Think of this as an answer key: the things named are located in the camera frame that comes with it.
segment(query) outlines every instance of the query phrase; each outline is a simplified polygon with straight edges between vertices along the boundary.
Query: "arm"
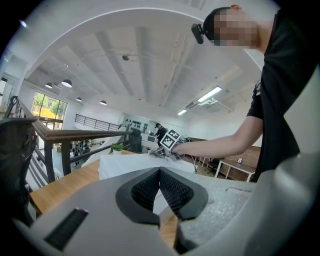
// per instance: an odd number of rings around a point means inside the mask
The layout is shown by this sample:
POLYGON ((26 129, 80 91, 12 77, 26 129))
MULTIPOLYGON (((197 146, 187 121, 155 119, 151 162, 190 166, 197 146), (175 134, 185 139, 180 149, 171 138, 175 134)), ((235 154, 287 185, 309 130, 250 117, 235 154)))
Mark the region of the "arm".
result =
POLYGON ((259 139, 263 131, 263 120, 247 116, 235 132, 230 136, 206 141, 179 144, 172 152, 179 155, 188 154, 197 157, 224 158, 242 154, 259 139))

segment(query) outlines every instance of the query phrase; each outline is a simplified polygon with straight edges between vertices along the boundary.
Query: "man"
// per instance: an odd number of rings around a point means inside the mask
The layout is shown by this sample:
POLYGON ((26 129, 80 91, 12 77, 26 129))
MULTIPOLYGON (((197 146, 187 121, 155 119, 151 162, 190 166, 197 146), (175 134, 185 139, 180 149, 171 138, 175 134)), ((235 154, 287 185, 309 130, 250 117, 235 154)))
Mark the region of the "man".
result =
POLYGON ((155 126, 158 128, 158 131, 156 132, 156 134, 154 136, 158 136, 158 146, 160 147, 160 141, 162 140, 162 138, 165 136, 165 134, 167 133, 167 129, 164 128, 160 123, 156 123, 155 126))
POLYGON ((253 90, 248 114, 235 134, 177 145, 178 154, 223 158, 242 154, 260 136, 255 175, 273 170, 300 150, 284 114, 304 89, 316 67, 302 31, 280 10, 273 21, 251 19, 238 5, 215 9, 203 23, 203 34, 215 45, 256 49, 264 54, 261 81, 253 90))

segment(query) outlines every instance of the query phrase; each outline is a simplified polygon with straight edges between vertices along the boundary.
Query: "textured gripper pad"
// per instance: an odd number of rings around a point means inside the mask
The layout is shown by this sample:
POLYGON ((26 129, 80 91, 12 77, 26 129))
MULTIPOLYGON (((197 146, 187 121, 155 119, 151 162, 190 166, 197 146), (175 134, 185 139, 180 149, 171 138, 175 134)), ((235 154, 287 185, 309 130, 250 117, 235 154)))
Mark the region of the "textured gripper pad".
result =
POLYGON ((159 172, 157 171, 134 185, 131 190, 131 196, 138 205, 152 212, 158 190, 159 172))
POLYGON ((165 200, 180 220, 192 220, 205 208, 208 193, 199 184, 165 167, 160 167, 159 179, 165 200))
POLYGON ((160 190, 176 216, 194 196, 194 191, 190 187, 163 171, 160 172, 160 190))

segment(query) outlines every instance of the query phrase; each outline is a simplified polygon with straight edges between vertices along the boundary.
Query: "potted plant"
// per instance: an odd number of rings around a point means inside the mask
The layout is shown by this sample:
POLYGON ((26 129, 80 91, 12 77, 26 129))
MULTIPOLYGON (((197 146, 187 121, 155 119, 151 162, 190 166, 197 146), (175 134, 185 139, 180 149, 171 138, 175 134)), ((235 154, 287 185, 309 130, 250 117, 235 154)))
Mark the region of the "potted plant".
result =
POLYGON ((112 145, 113 154, 114 155, 121 155, 123 148, 124 147, 122 145, 119 145, 119 144, 112 145))

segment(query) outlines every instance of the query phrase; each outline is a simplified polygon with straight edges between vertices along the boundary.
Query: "office chair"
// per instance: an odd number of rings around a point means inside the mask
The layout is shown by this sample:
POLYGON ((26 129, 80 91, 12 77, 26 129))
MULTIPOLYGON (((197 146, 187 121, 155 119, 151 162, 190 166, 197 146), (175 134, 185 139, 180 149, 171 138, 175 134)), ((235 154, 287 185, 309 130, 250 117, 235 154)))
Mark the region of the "office chair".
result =
POLYGON ((132 134, 129 134, 129 143, 131 147, 131 152, 141 154, 142 153, 141 131, 139 131, 138 129, 133 129, 132 134))
POLYGON ((3 210, 30 226, 29 192, 26 175, 36 147, 36 131, 32 123, 38 118, 5 118, 0 121, 0 189, 3 210))

